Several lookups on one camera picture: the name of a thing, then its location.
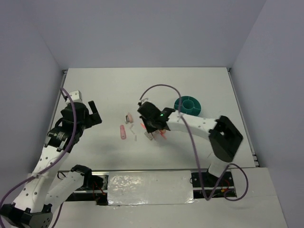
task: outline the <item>white enclosure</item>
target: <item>white enclosure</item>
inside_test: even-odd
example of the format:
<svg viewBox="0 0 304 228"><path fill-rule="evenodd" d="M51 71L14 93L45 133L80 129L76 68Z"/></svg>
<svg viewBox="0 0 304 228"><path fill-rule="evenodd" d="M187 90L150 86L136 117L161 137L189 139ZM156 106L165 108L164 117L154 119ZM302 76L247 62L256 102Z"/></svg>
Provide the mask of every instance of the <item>white enclosure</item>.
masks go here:
<svg viewBox="0 0 304 228"><path fill-rule="evenodd" d="M285 228L280 205L288 227L301 227L303 8L302 0L0 1L0 195L36 165L61 84L69 91L80 89L85 102L95 100L104 121L85 132L63 170L79 160L96 170L195 168L186 134L167 133L167 141L145 143L143 129L136 122L136 142L127 138L122 144L116 139L116 124L124 115L119 107L136 116L141 92L163 82L178 87L183 95L198 98L202 116L227 115L236 124L245 137L236 163L250 167L248 173L255 170L251 176L251 184L255 177L254 186L250 187L261 189L251 189L247 199L234 205L216 199L187 208L154 205L97 209L92 204L69 203L58 227L89 226L80 216L88 216L83 214L85 207L91 212L88 221L95 226L102 224L92 218L102 217L108 227L143 227L135 218L151 213L157 223L151 221L150 227L186 227L193 222L208 227ZM232 68L230 76L226 67ZM63 82L62 70L67 69ZM122 80L125 74L130 82ZM117 85L118 91L111 89ZM171 106L177 98L167 88L154 89L148 96L160 108ZM109 111L110 101L117 106L114 114ZM206 160L210 145L198 138L195 141L206 168L212 158ZM254 168L252 152L256 152L259 164L269 169L280 201L274 191L262 188L267 184L272 187L272 183L264 179L266 169L260 172ZM242 183L242 177L236 180L236 184ZM262 193L257 197L252 195L254 191ZM182 216L185 211L189 222ZM75 215L77 223L71 222ZM163 215L168 215L169 224L163 222ZM261 221L260 226L255 226L255 221Z"/></svg>

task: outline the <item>gray wall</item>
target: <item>gray wall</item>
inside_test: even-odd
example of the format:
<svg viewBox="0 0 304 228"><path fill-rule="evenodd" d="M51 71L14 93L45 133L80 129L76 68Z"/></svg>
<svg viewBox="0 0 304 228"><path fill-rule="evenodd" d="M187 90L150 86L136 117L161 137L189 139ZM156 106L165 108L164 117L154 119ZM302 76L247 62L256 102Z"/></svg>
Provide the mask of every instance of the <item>gray wall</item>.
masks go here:
<svg viewBox="0 0 304 228"><path fill-rule="evenodd" d="M232 67L249 132L289 228L303 227L304 1L267 0Z"/></svg>
<svg viewBox="0 0 304 228"><path fill-rule="evenodd" d="M31 0L62 68L232 66L266 0Z"/></svg>
<svg viewBox="0 0 304 228"><path fill-rule="evenodd" d="M62 73L19 1L0 1L0 21L2 197L38 161Z"/></svg>

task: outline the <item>black joint cover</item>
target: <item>black joint cover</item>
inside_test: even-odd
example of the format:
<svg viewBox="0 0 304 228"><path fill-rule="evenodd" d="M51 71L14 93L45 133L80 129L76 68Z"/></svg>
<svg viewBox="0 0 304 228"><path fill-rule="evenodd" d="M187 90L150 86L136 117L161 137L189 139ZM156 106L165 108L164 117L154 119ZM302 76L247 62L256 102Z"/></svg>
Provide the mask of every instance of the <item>black joint cover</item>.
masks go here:
<svg viewBox="0 0 304 228"><path fill-rule="evenodd" d="M84 176L84 184L81 188L86 189L91 186L92 170L84 165L76 165L71 169L71 172L78 172Z"/></svg>
<svg viewBox="0 0 304 228"><path fill-rule="evenodd" d="M142 115L145 119L156 119L160 116L161 111L151 102L144 102L137 111Z"/></svg>
<svg viewBox="0 0 304 228"><path fill-rule="evenodd" d="M86 108L85 104L80 102L74 102L76 110L77 123L83 123L87 116L89 115L89 110ZM61 110L63 116L63 122L68 122L73 124L74 116L71 103L69 103L63 110Z"/></svg>
<svg viewBox="0 0 304 228"><path fill-rule="evenodd" d="M0 209L0 214L11 225L18 228L48 227L53 218L53 213L50 212L49 206L45 205L42 212L31 213L29 209L23 211L15 208L13 204L4 204Z"/></svg>
<svg viewBox="0 0 304 228"><path fill-rule="evenodd" d="M86 129L90 128L94 125L102 123L102 119L101 119L101 117L98 113L98 110L96 108L96 105L95 105L94 101L89 101L88 103L89 103L89 106L90 106L93 114L89 115L88 118L86 118L86 120L85 120L85 124L86 124L85 128Z"/></svg>
<svg viewBox="0 0 304 228"><path fill-rule="evenodd" d="M232 162L243 136L226 116L222 115L216 121L214 129L209 131L213 152L222 161Z"/></svg>

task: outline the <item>clear plastic sheet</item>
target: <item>clear plastic sheet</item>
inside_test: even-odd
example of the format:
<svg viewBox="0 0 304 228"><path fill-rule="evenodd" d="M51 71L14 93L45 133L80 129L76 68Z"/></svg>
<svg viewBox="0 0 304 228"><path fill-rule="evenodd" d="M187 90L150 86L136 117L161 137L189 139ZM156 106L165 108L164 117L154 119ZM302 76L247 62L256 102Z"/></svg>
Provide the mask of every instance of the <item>clear plastic sheet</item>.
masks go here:
<svg viewBox="0 0 304 228"><path fill-rule="evenodd" d="M111 172L109 205L186 204L194 202L190 171Z"/></svg>

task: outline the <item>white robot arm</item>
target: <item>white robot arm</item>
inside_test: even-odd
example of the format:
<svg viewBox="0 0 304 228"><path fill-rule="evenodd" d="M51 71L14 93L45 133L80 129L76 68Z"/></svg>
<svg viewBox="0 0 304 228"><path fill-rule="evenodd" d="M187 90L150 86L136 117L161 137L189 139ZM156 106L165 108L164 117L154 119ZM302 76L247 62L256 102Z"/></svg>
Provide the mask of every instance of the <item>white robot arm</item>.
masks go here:
<svg viewBox="0 0 304 228"><path fill-rule="evenodd" d="M66 178L50 190L61 164L68 157L73 146L78 143L84 130L102 122L93 101L89 102L92 110L92 114L89 114L89 110L82 102L80 91L71 92L69 95L76 111L76 134L72 146L67 148L72 136L74 116L71 104L66 101L67 106L61 111L63 117L47 133L41 157L32 173L36 178L25 184L12 204L4 204L0 209L0 214L13 226L47 228L51 223L53 212L73 191L78 188L85 189L93 184L92 170L76 165ZM46 172L39 174L51 165L52 167Z"/></svg>
<svg viewBox="0 0 304 228"><path fill-rule="evenodd" d="M243 140L242 134L226 117L207 119L178 113L172 108L160 111L154 104L146 101L139 103L138 112L148 133L156 130L188 132L180 115L186 120L191 133L210 141L215 158L208 168L207 176L213 183L221 176L225 168L231 163Z"/></svg>

